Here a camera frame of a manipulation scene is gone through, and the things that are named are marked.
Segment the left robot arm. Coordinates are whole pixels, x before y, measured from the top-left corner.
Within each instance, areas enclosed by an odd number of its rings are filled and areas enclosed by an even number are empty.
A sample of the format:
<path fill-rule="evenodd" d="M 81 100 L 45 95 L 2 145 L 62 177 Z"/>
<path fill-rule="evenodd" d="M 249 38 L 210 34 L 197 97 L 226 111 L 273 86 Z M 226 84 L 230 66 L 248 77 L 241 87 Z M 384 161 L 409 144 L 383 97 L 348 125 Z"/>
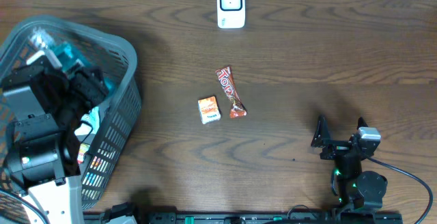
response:
<path fill-rule="evenodd" d="M 67 75 L 19 68 L 2 81 L 16 109 L 4 160 L 16 198 L 35 223 L 100 223 L 85 210 L 101 198 L 141 108 L 132 76 L 113 94 L 97 67 Z"/>

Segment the red Top chocolate bar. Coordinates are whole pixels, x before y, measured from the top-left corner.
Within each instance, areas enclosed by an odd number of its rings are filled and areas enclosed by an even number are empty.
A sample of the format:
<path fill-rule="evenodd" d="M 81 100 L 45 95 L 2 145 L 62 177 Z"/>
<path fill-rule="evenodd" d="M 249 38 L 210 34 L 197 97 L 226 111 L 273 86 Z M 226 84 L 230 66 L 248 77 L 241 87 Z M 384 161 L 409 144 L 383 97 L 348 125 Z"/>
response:
<path fill-rule="evenodd" d="M 231 66 L 225 66 L 216 70 L 216 75 L 225 95 L 231 103 L 229 117 L 231 119 L 234 119 L 237 117 L 246 116 L 247 111 L 236 91 L 236 85 L 234 82 L 233 74 L 231 72 Z"/>

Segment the mint white snack packet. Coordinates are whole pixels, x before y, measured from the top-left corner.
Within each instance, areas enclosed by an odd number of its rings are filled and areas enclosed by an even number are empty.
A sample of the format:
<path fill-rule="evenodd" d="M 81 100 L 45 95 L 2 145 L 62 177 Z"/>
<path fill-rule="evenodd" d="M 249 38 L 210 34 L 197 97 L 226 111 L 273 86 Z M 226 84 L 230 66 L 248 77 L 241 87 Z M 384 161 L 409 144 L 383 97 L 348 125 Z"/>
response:
<path fill-rule="evenodd" d="M 99 107 L 94 107 L 81 118 L 80 126 L 74 131 L 81 143 L 91 144 L 100 127 Z"/>

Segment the small orange snack box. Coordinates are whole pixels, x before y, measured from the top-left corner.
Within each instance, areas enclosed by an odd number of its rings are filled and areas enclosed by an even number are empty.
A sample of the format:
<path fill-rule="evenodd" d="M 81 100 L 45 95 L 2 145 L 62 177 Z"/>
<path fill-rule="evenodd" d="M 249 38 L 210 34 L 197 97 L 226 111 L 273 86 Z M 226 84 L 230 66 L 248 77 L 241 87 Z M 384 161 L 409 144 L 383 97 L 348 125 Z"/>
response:
<path fill-rule="evenodd" d="M 221 112 L 215 96 L 202 98 L 197 101 L 199 115 L 202 124 L 218 121 L 221 119 Z"/>

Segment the grey plastic shopping basket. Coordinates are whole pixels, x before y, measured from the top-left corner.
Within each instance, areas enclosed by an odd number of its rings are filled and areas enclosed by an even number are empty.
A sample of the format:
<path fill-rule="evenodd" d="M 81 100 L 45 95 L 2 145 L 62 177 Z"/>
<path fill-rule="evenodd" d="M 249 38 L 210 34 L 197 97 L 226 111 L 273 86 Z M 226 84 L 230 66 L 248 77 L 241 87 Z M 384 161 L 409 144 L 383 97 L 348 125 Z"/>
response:
<path fill-rule="evenodd" d="M 1 45 L 1 76 L 25 64 L 42 44 L 70 43 L 102 68 L 115 91 L 100 104 L 100 128 L 81 164 L 82 208 L 103 196 L 141 109 L 135 82 L 137 54 L 125 39 L 54 16 L 32 16 L 17 24 Z"/>

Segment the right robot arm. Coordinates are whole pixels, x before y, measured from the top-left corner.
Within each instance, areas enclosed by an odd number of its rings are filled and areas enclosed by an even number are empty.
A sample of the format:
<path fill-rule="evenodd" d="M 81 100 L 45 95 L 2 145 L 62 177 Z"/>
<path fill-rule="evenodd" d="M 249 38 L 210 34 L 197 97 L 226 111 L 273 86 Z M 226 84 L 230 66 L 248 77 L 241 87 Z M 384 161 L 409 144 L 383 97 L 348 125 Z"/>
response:
<path fill-rule="evenodd" d="M 369 160 L 381 142 L 381 135 L 369 127 L 363 118 L 358 119 L 356 132 L 345 141 L 331 137 L 326 118 L 318 118 L 311 147 L 321 148 L 320 158 L 335 162 L 333 180 L 340 207 L 336 216 L 343 213 L 375 212 L 382 207 L 387 179 L 375 171 L 363 171 L 361 162 Z"/>

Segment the blue Listerine mouthwash bottle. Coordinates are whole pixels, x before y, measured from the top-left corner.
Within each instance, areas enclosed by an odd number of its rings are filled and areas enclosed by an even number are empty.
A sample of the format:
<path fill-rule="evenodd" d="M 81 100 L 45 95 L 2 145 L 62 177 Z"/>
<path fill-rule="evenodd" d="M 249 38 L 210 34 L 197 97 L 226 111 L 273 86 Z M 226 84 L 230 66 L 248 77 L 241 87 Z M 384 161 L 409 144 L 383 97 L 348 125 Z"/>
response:
<path fill-rule="evenodd" d="M 103 92 L 104 96 L 115 91 L 116 84 L 104 77 L 102 69 L 80 53 L 72 43 L 68 41 L 56 43 L 54 35 L 41 27 L 32 30 L 29 40 L 37 48 L 37 52 L 43 49 L 54 52 L 62 64 L 58 71 L 62 72 L 72 83 L 71 86 L 76 89 L 95 88 Z"/>

